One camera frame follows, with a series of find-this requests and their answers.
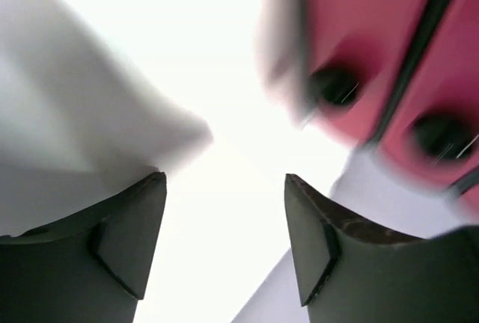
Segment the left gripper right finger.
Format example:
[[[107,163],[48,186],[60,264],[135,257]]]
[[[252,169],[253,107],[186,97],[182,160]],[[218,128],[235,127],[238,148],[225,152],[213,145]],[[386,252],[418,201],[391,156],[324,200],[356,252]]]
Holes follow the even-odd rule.
[[[312,322],[476,322],[478,229],[431,239],[376,224],[295,174],[284,205],[301,305]]]

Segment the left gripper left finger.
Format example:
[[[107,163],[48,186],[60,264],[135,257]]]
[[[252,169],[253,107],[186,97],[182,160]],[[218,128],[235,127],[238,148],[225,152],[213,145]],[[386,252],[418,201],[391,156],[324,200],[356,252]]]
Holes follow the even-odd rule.
[[[155,172],[119,194],[1,238],[3,322],[132,322],[167,195]]]

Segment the pink drawer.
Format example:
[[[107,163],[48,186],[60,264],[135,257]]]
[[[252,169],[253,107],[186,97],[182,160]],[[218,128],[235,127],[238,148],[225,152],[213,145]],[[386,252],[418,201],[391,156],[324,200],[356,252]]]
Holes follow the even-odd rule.
[[[455,111],[478,125],[478,0],[452,0],[401,99],[380,150],[416,179],[447,186],[478,165],[433,165],[413,144],[412,124],[434,109]]]
[[[428,0],[264,0],[266,92],[288,121],[366,142]]]

